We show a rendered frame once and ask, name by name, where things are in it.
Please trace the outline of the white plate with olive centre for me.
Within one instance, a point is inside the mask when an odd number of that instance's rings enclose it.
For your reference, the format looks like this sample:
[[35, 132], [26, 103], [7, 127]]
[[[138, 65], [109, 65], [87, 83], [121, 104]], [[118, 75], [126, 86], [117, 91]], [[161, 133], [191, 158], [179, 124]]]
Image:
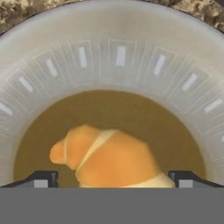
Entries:
[[98, 89], [159, 103], [191, 131], [206, 173], [224, 184], [224, 33], [137, 0], [70, 3], [0, 35], [0, 186], [17, 147], [59, 100]]

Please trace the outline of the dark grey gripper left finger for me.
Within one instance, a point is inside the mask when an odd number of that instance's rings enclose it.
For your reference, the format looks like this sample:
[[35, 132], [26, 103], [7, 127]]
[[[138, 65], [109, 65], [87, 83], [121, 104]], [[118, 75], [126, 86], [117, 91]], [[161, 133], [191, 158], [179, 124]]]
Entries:
[[59, 173], [57, 171], [35, 171], [27, 178], [1, 185], [1, 188], [57, 188]]

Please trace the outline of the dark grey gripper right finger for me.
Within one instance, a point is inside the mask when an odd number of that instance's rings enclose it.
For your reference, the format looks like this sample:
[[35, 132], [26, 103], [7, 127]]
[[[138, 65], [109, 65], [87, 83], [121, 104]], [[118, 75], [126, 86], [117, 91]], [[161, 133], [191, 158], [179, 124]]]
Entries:
[[224, 185], [200, 178], [192, 171], [168, 171], [168, 176], [175, 183], [176, 188], [224, 188]]

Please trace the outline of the golden croissant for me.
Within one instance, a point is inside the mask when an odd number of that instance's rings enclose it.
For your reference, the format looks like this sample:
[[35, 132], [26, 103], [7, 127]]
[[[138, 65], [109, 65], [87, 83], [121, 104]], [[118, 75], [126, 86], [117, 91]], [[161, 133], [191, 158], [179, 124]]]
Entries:
[[119, 129], [81, 125], [68, 131], [50, 160], [74, 171], [81, 188], [173, 188], [149, 145]]

